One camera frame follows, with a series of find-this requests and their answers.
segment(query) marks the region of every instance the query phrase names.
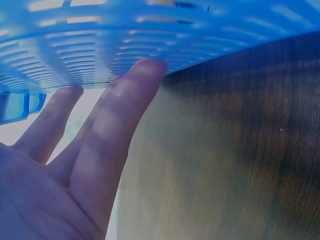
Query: wood grain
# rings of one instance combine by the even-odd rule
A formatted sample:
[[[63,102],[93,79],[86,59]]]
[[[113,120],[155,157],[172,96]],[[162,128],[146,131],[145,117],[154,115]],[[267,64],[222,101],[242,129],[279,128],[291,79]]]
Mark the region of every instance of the wood grain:
[[[119,240],[320,239],[320,33],[168,76],[134,135]]]

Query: bright background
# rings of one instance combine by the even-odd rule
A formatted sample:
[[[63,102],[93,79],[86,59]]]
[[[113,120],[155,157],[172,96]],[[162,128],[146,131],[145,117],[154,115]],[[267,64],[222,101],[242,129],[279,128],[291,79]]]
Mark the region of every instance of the bright background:
[[[103,89],[90,89],[85,90],[82,97],[75,105],[69,120],[66,124],[64,136],[60,143],[55,148],[49,161],[52,161],[76,136],[82,124],[85,122],[90,111],[98,101]],[[44,106],[48,103],[52,94],[47,95]],[[13,122],[5,125],[0,125],[0,142],[6,145],[13,145],[19,137],[27,130],[27,128],[34,122],[38,117],[38,113],[31,114],[26,120]],[[114,202],[112,209],[111,219],[108,226],[108,232],[106,240],[116,240],[116,212],[117,212],[117,198]]]

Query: dark wooden furniture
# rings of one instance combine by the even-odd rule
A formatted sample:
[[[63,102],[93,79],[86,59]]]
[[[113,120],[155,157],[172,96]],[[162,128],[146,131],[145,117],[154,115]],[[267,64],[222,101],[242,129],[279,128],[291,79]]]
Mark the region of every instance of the dark wooden furniture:
[[[320,239],[320,33],[168,76],[133,138],[119,240]]]

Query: skin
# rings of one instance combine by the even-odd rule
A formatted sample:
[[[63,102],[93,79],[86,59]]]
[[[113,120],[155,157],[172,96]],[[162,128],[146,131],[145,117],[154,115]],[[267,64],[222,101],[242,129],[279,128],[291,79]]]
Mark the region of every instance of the skin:
[[[141,60],[115,78],[48,165],[80,87],[58,90],[13,146],[0,143],[1,239],[105,239],[131,138],[166,71]]]

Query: blue plastic basket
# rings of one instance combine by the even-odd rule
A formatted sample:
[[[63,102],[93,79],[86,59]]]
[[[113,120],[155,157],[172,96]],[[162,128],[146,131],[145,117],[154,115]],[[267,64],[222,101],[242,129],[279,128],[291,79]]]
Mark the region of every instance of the blue plastic basket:
[[[0,1],[0,124],[60,87],[105,88],[139,59],[170,74],[320,29],[320,0]]]

